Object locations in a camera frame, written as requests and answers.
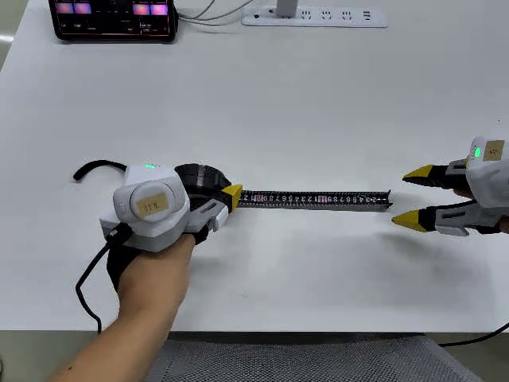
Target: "human hand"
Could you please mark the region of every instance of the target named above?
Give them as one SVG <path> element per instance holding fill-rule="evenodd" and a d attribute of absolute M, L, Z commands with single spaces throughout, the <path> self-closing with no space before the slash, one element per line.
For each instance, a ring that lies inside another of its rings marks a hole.
<path fill-rule="evenodd" d="M 173 322 L 188 289 L 188 265 L 195 240 L 182 235 L 158 253 L 142 252 L 119 276 L 119 317 L 149 311 Z"/>
<path fill-rule="evenodd" d="M 467 197 L 469 199 L 474 199 L 472 195 L 472 191 L 469 189 L 455 189 L 454 193 L 461 197 Z M 509 216 L 503 216 L 499 221 L 500 231 L 504 233 L 509 233 Z"/>

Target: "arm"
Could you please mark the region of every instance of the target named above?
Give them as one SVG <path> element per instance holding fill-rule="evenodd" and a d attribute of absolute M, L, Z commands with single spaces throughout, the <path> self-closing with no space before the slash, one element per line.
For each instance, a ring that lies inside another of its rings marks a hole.
<path fill-rule="evenodd" d="M 194 246 L 183 235 L 160 253 L 136 257 L 120 278 L 117 320 L 49 382 L 143 380 L 184 299 Z"/>

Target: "cable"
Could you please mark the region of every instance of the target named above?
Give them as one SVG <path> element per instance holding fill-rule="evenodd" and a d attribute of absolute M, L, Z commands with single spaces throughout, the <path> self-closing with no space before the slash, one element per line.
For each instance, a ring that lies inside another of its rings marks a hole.
<path fill-rule="evenodd" d="M 83 307 L 83 309 L 85 309 L 87 314 L 90 317 L 92 317 L 95 320 L 95 322 L 97 322 L 97 334 L 101 334 L 101 331 L 103 330 L 101 318 L 97 314 L 95 314 L 92 309 L 90 309 L 90 306 L 88 306 L 87 301 L 83 296 L 83 291 L 81 290 L 81 287 L 83 286 L 85 281 L 87 281 L 88 276 L 94 270 L 97 263 L 103 258 L 104 255 L 106 255 L 110 248 L 124 244 L 126 241 L 128 241 L 128 239 L 132 235 L 133 230 L 126 223 L 120 223 L 115 228 L 113 228 L 106 236 L 106 244 L 104 245 L 104 247 L 101 248 L 97 255 L 94 256 L 92 261 L 88 264 L 87 269 L 85 269 L 85 272 L 83 272 L 80 279 L 76 283 L 75 291 L 76 295 L 78 296 L 78 300 L 80 300 L 80 304 Z"/>
<path fill-rule="evenodd" d="M 74 175 L 72 175 L 72 177 L 74 178 L 75 181 L 81 181 L 81 179 L 83 179 L 83 177 L 85 175 L 87 175 L 93 169 L 96 169 L 97 167 L 100 167 L 100 166 L 111 166 L 111 167 L 114 167 L 114 168 L 119 169 L 124 172 L 127 169 L 127 166 L 122 163 L 112 162 L 112 161 L 107 161 L 105 159 L 101 159 L 98 161 L 92 161 L 92 162 L 84 164 L 74 173 Z"/>
<path fill-rule="evenodd" d="M 213 21 L 213 20 L 217 20 L 219 18 L 225 18 L 226 16 L 230 16 L 231 14 L 234 14 L 235 12 L 237 12 L 238 10 L 241 10 L 244 6 L 247 6 L 249 4 L 251 4 L 254 0 L 247 0 L 246 2 L 244 2 L 242 5 L 234 8 L 233 10 L 230 10 L 229 12 L 226 12 L 225 14 L 218 14 L 217 16 L 213 16 L 211 18 L 192 18 L 192 19 L 189 19 L 187 18 L 185 15 L 180 15 L 182 20 L 184 21 L 188 21 L 188 20 L 197 20 L 197 21 Z"/>
<path fill-rule="evenodd" d="M 442 348 L 448 348 L 450 346 L 462 346 L 462 345 L 470 345 L 475 344 L 477 342 L 482 342 L 489 340 L 490 338 L 493 338 L 494 336 L 497 336 L 501 334 L 505 329 L 509 329 L 509 322 L 505 324 L 504 326 L 500 326 L 497 330 L 486 334 L 485 336 L 473 338 L 472 340 L 466 340 L 466 341 L 458 341 L 458 342 L 446 342 L 444 344 L 439 344 Z"/>
<path fill-rule="evenodd" d="M 212 0 L 211 2 L 208 3 L 208 5 L 205 7 L 204 10 L 202 10 L 201 12 L 199 12 L 196 16 L 187 16 L 185 14 L 178 14 L 181 18 L 186 18 L 188 20 L 196 20 L 198 18 L 200 18 L 201 16 L 203 16 L 204 14 L 207 13 L 208 10 L 210 10 L 210 8 L 214 5 L 214 3 L 216 2 L 216 0 Z"/>
<path fill-rule="evenodd" d="M 101 323 L 101 318 L 95 314 L 92 309 L 90 309 L 90 306 L 88 306 L 87 301 L 85 300 L 85 297 L 83 296 L 83 292 L 81 291 L 81 286 L 84 284 L 84 282 L 87 280 L 88 276 L 91 274 L 91 272 L 94 270 L 97 263 L 103 258 L 104 255 L 106 255 L 106 252 L 110 250 L 110 246 L 106 244 L 97 255 L 95 255 L 94 259 L 88 264 L 87 269 L 85 269 L 85 272 L 81 275 L 80 279 L 76 283 L 76 295 L 78 296 L 78 300 L 80 300 L 80 304 L 85 309 L 85 311 L 88 313 L 90 317 L 92 317 L 95 322 L 97 322 L 97 334 L 101 334 L 101 331 L 103 330 L 103 324 Z"/>
<path fill-rule="evenodd" d="M 195 24 L 195 25 L 205 25 L 205 26 L 226 26 L 230 25 L 230 22 L 225 22 L 224 24 L 211 24 L 210 22 L 201 22 L 201 21 L 194 21 L 194 20 L 183 20 L 185 22 L 188 22 L 189 24 Z"/>

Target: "white power strip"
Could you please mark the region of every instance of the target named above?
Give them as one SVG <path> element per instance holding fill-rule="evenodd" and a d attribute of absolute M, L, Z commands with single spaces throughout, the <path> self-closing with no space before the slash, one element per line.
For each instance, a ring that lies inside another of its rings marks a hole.
<path fill-rule="evenodd" d="M 250 7 L 243 9 L 242 23 L 257 26 L 387 27 L 385 14 L 375 7 L 299 6 L 294 18 L 278 18 L 275 6 Z"/>

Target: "tape measure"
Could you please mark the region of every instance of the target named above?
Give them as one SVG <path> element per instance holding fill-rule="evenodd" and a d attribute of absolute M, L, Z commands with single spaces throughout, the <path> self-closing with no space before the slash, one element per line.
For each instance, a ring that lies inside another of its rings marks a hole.
<path fill-rule="evenodd" d="M 383 211 L 392 203 L 387 192 L 287 192 L 243 190 L 240 208 Z"/>
<path fill-rule="evenodd" d="M 122 163 L 98 160 L 85 164 L 73 175 L 80 181 L 88 172 L 100 167 L 112 166 L 126 171 Z M 224 174 L 211 166 L 196 163 L 175 168 L 188 193 L 216 193 L 231 182 Z M 243 190 L 237 207 L 251 209 L 308 209 L 331 211 L 383 211 L 392 206 L 390 191 L 386 192 L 293 192 Z"/>

